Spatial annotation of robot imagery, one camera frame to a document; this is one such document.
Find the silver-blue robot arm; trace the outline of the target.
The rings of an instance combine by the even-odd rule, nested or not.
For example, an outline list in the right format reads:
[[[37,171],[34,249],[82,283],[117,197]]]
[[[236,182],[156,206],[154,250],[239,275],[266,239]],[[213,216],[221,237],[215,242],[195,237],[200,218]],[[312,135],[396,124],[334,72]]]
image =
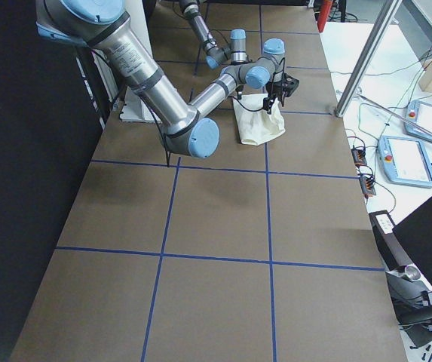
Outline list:
[[[37,1],[38,33],[58,41],[102,51],[127,82],[128,87],[159,119],[161,143],[167,152],[193,158],[211,156],[219,144],[219,128],[208,118],[220,103],[244,86],[265,88],[262,109],[270,112],[275,101],[283,102],[299,86],[285,72],[285,45],[279,38],[264,43],[261,57],[247,57],[242,29],[231,31],[231,41],[221,48],[199,11],[198,1],[179,3],[206,54],[210,68],[225,62],[218,78],[194,100],[186,103],[177,89],[142,45],[130,27],[123,1]]]
[[[225,45],[219,46],[201,15],[200,4],[202,3],[203,1],[180,0],[179,8],[182,17],[192,28],[200,42],[201,49],[206,54],[205,60],[207,65],[211,69],[216,69],[227,62],[231,65],[248,63],[245,30],[233,29],[230,33],[230,41],[221,33],[221,36],[225,40]]]

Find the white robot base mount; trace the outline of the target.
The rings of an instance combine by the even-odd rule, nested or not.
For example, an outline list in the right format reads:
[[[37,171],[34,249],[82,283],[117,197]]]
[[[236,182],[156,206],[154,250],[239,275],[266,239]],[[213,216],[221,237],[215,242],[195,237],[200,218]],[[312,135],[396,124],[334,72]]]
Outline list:
[[[124,94],[120,119],[125,122],[142,122],[142,123],[154,123],[155,121],[160,120],[160,118],[157,115],[152,116],[150,109],[132,91],[130,86],[127,86],[127,89]]]

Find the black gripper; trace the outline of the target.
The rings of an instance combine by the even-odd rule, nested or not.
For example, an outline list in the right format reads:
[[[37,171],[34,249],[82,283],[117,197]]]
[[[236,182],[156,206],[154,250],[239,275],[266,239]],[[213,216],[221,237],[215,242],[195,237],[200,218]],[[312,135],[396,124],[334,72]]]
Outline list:
[[[274,105],[276,104],[276,100],[280,102],[282,106],[284,106],[284,96],[282,94],[282,81],[278,82],[268,82],[265,86],[268,95],[263,99],[262,108],[268,113],[273,113]]]
[[[241,99],[241,98],[242,98],[242,96],[243,96],[243,92],[244,92],[244,86],[243,86],[243,85],[238,86],[238,87],[236,88],[236,94],[237,94],[237,98],[238,98],[238,99]]]

